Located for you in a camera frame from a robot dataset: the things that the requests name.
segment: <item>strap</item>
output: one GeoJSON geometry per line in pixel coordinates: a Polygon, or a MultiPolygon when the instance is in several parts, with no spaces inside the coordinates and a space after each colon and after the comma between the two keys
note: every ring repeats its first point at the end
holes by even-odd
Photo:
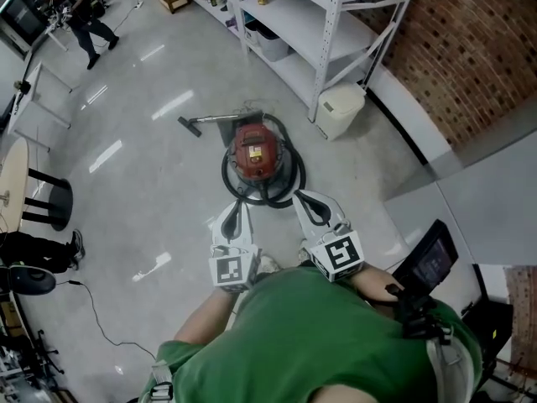
{"type": "Polygon", "coordinates": [[[140,402],[150,403],[152,401],[162,401],[175,403],[173,378],[168,364],[164,360],[160,360],[153,364],[151,368],[153,369],[153,377],[157,384],[149,393],[140,399],[140,402]]]}
{"type": "Polygon", "coordinates": [[[428,340],[426,348],[435,372],[438,403],[468,403],[475,378],[467,348],[455,336],[450,345],[441,344],[438,338],[428,340]]]}

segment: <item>vacuum cleaner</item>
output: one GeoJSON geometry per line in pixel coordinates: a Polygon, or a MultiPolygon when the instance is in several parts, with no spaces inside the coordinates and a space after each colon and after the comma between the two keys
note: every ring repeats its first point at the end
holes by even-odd
{"type": "Polygon", "coordinates": [[[281,201],[296,185],[305,188],[305,167],[285,126],[262,111],[203,118],[179,118],[196,137],[198,123],[218,123],[227,150],[222,158],[222,179],[239,200],[256,206],[284,209],[293,200],[281,201]]]}

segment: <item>vacuum wand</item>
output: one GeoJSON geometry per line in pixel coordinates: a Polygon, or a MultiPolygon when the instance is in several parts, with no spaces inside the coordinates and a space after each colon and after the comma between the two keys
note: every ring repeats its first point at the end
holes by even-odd
{"type": "Polygon", "coordinates": [[[260,117],[263,115],[263,111],[252,111],[248,113],[234,113],[232,115],[216,115],[216,116],[207,116],[201,118],[191,118],[186,119],[179,117],[178,121],[181,125],[185,126],[192,134],[197,138],[201,136],[201,131],[194,126],[196,123],[223,123],[226,121],[236,121],[238,119],[251,118],[251,117],[260,117]]]}

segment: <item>white floor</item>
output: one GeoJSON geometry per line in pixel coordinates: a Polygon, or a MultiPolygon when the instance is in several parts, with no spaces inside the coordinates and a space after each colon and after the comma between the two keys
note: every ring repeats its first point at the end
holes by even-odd
{"type": "MultiPolygon", "coordinates": [[[[70,95],[42,92],[72,127],[39,121],[29,128],[37,133],[39,126],[39,138],[54,145],[50,154],[32,148],[32,166],[67,178],[75,207],[62,233],[31,222],[23,231],[61,242],[73,228],[82,231],[81,270],[58,281],[89,286],[110,338],[156,352],[211,291],[210,226],[233,200],[220,177],[224,148],[215,125],[202,126],[198,139],[177,123],[179,115],[249,106],[281,118],[304,157],[308,188],[340,202],[367,261],[386,269],[408,253],[383,199],[419,164],[375,106],[368,103],[350,132],[328,143],[300,99],[257,57],[247,63],[237,38],[202,8],[192,4],[171,15],[156,0],[143,0],[122,21],[136,2],[112,0],[103,21],[118,26],[121,40],[114,51],[99,48],[92,71],[70,33],[58,34],[67,53],[44,45],[36,60],[78,86],[70,95]],[[111,146],[116,152],[95,169],[111,146]]],[[[29,195],[35,188],[30,184],[29,195]]],[[[37,196],[46,199],[46,189],[37,196]]],[[[258,245],[282,265],[297,264],[302,234],[293,210],[253,207],[251,214],[258,245]]],[[[43,328],[60,350],[60,380],[80,402],[121,403],[143,387],[150,357],[102,337],[83,288],[62,285],[23,304],[33,329],[43,328]]]]}

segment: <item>metal shelving unit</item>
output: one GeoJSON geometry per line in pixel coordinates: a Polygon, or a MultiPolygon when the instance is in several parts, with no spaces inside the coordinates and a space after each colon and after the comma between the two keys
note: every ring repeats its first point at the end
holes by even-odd
{"type": "MultiPolygon", "coordinates": [[[[245,55],[252,50],[289,85],[309,107],[311,122],[325,89],[343,80],[368,88],[409,4],[409,0],[268,0],[259,6],[257,0],[227,1],[229,17],[237,19],[237,31],[231,31],[238,34],[245,55]],[[348,12],[384,7],[394,11],[381,34],[348,12]],[[275,62],[264,58],[261,49],[245,39],[244,12],[273,30],[293,51],[275,62]]],[[[202,1],[196,2],[211,13],[202,1]]]]}

